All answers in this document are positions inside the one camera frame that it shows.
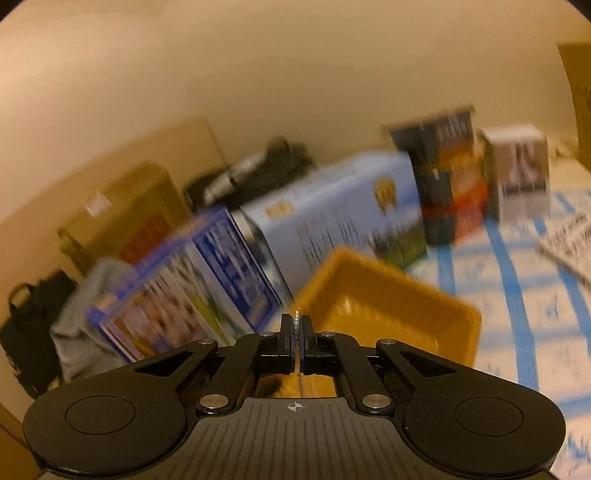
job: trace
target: white box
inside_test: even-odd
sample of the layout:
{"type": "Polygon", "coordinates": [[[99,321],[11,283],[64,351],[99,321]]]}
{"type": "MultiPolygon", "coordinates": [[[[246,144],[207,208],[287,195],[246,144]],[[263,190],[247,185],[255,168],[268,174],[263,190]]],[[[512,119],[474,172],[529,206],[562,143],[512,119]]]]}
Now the white box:
{"type": "Polygon", "coordinates": [[[544,134],[533,125],[488,128],[486,175],[491,215],[500,222],[550,213],[550,170],[544,134]]]}

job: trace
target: product box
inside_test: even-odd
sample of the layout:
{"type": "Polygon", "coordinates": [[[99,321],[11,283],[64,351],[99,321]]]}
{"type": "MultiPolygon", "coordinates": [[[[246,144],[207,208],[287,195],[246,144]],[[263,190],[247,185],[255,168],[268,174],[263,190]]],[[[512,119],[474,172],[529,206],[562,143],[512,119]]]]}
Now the product box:
{"type": "Polygon", "coordinates": [[[232,345],[279,299],[224,208],[203,210],[104,295],[89,322],[129,361],[201,337],[232,345]]]}
{"type": "Polygon", "coordinates": [[[451,155],[431,167],[415,168],[418,196],[423,207],[448,206],[484,181],[483,149],[451,155]]]}
{"type": "Polygon", "coordinates": [[[474,142],[472,105],[437,113],[384,130],[398,150],[408,152],[416,167],[432,167],[455,153],[470,150],[474,142]]]}
{"type": "Polygon", "coordinates": [[[364,152],[242,208],[292,295],[337,245],[406,267],[426,251],[407,153],[364,152]]]}
{"type": "Polygon", "coordinates": [[[488,189],[481,181],[446,206],[424,207],[423,221],[427,245],[457,242],[482,225],[488,189]]]}
{"type": "Polygon", "coordinates": [[[136,264],[189,216],[168,172],[144,162],[97,191],[58,230],[60,251],[83,275],[101,257],[136,264]]]}
{"type": "Polygon", "coordinates": [[[550,213],[550,167],[544,134],[533,125],[488,128],[486,141],[490,213],[500,222],[550,213]]]}

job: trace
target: black handle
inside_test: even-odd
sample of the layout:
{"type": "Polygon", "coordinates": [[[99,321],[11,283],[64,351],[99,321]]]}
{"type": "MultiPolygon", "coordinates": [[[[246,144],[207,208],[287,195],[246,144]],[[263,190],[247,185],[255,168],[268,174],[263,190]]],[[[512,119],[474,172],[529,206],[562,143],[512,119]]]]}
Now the black handle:
{"type": "Polygon", "coordinates": [[[10,310],[10,315],[15,315],[18,313],[19,307],[17,307],[12,301],[23,288],[26,288],[31,295],[33,294],[33,291],[35,291],[35,286],[31,285],[30,283],[23,282],[16,285],[8,293],[8,309],[10,310]]]}

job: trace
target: book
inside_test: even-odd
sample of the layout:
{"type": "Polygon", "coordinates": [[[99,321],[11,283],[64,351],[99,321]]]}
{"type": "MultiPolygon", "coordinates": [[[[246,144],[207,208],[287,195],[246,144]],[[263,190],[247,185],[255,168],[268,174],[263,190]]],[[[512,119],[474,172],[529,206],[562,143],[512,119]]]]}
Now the book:
{"type": "Polygon", "coordinates": [[[591,287],[591,213],[577,212],[543,236],[538,249],[591,287]]]}

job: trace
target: crosshair marking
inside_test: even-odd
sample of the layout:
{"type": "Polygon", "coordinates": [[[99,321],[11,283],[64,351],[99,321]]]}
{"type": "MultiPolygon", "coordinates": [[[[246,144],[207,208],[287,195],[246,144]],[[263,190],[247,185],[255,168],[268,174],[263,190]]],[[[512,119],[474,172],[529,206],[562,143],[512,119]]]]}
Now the crosshair marking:
{"type": "Polygon", "coordinates": [[[303,406],[301,403],[298,402],[293,402],[290,403],[287,408],[289,408],[291,411],[300,411],[302,408],[305,408],[305,406],[303,406]]]}

